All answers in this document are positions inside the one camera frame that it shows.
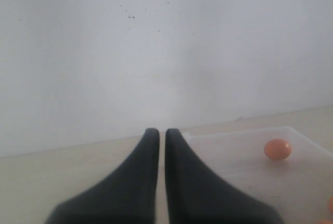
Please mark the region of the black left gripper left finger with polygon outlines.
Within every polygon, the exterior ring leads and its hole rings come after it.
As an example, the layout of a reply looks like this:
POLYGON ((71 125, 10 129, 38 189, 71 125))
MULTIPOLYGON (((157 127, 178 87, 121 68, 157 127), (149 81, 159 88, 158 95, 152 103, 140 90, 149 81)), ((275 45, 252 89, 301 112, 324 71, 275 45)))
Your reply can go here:
POLYGON ((59 204, 46 223, 155 223, 159 131, 144 135, 109 176, 59 204))

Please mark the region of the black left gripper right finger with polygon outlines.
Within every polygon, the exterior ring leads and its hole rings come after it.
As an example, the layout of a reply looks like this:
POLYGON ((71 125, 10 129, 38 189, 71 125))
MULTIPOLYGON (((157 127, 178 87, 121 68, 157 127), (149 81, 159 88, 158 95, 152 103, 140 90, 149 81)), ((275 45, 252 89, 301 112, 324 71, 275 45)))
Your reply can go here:
POLYGON ((165 134, 165 187, 170 223, 283 223, 271 206, 215 174, 180 130, 165 134))

